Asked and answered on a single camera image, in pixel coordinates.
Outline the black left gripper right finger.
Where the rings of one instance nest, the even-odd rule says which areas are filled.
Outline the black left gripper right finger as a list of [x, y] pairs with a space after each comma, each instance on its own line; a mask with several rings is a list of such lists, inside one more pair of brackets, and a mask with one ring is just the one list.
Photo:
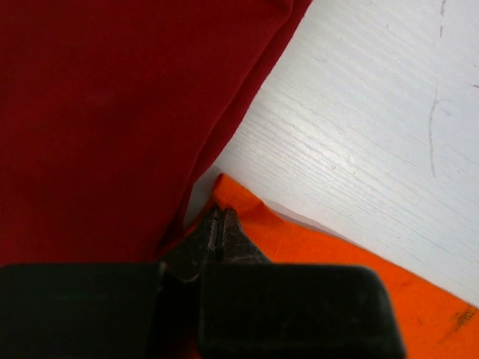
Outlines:
[[220, 209], [200, 275], [204, 358], [404, 358], [379, 276], [364, 266], [274, 264]]

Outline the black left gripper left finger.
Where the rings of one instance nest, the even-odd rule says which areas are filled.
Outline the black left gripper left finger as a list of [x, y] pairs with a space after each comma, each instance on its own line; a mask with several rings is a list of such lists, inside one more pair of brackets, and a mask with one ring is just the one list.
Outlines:
[[195, 329], [197, 279], [221, 211], [162, 259], [1, 268], [3, 358], [154, 358]]

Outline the orange t shirt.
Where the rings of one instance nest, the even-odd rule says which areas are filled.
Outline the orange t shirt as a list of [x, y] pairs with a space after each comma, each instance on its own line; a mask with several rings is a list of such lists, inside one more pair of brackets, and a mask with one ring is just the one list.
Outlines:
[[200, 358], [476, 358], [478, 308], [356, 245], [294, 224], [227, 175], [210, 205], [237, 211], [267, 262], [201, 275]]

